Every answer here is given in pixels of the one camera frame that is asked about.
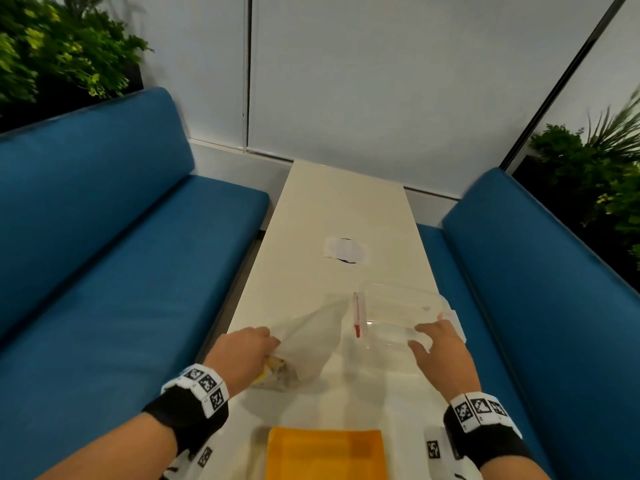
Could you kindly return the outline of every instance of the tabletop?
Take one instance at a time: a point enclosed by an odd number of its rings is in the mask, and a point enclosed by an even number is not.
[[[325,257],[325,241],[332,237],[362,245],[365,262]],[[403,186],[295,161],[229,331],[273,327],[330,303],[350,302],[364,281],[437,292]],[[428,478],[422,433],[442,425],[446,404],[420,375],[350,367],[345,357],[351,313],[348,305],[343,339],[319,379],[295,392],[250,388],[230,402],[229,420],[214,436],[216,479],[264,478],[272,426],[380,429],[389,478]]]

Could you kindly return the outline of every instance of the person's right hand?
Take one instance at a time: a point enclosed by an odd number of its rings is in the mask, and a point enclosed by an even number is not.
[[[449,320],[421,323],[415,330],[430,336],[433,345],[427,352],[420,343],[409,340],[409,348],[424,376],[446,402],[460,394],[482,391],[474,360]]]
[[[224,333],[216,340],[203,365],[222,377],[229,397],[233,397],[258,379],[267,357],[279,345],[280,341],[272,337],[265,326]]]

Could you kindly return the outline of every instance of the green plant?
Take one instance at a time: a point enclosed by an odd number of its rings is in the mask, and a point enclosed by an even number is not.
[[[552,185],[575,190],[588,211],[584,225],[604,216],[616,219],[615,231],[636,257],[640,269],[640,88],[616,114],[607,108],[595,127],[569,131],[547,125],[530,146],[552,167]]]
[[[0,0],[0,104],[33,101],[40,77],[65,79],[100,98],[128,86],[125,65],[140,62],[147,42],[97,10],[100,0],[76,1],[72,11],[55,0]]]

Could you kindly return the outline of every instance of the white paper with marker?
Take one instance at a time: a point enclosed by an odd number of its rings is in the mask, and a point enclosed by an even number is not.
[[[348,264],[366,264],[365,247],[346,237],[327,237],[324,241],[324,256],[339,259]]]

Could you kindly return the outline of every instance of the wristband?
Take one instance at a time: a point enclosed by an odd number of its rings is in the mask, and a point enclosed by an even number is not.
[[[444,414],[449,441],[457,453],[468,456],[478,469],[500,456],[533,460],[522,434],[497,398],[482,392],[453,398]]]
[[[187,449],[195,454],[227,421],[228,400],[222,378],[213,369],[194,364],[167,382],[143,412],[172,428],[178,455]]]

